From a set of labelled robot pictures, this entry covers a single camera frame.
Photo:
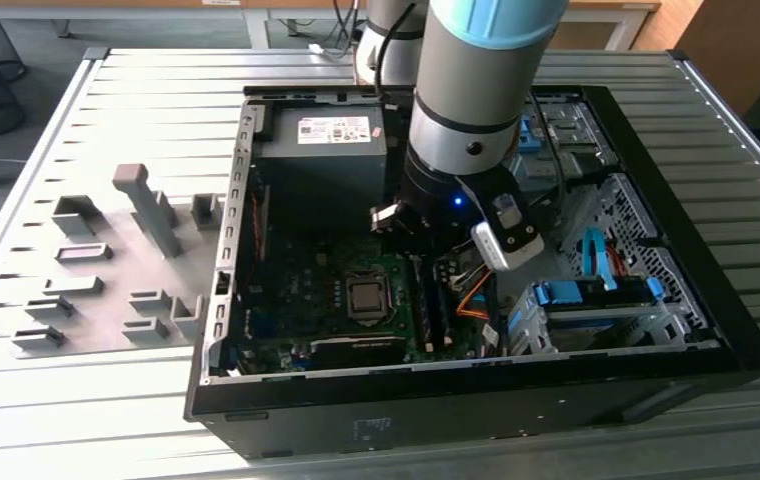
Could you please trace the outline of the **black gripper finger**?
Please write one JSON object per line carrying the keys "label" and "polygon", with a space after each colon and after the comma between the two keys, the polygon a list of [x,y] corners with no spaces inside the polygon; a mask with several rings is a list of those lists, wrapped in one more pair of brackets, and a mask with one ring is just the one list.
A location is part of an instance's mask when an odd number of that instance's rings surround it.
{"label": "black gripper finger", "polygon": [[456,246],[437,246],[428,254],[428,261],[433,264],[457,260],[458,256],[468,252],[472,248],[473,240],[468,239]]}
{"label": "black gripper finger", "polygon": [[402,201],[370,209],[370,232],[380,239],[382,252],[425,258],[429,254],[428,224]]}

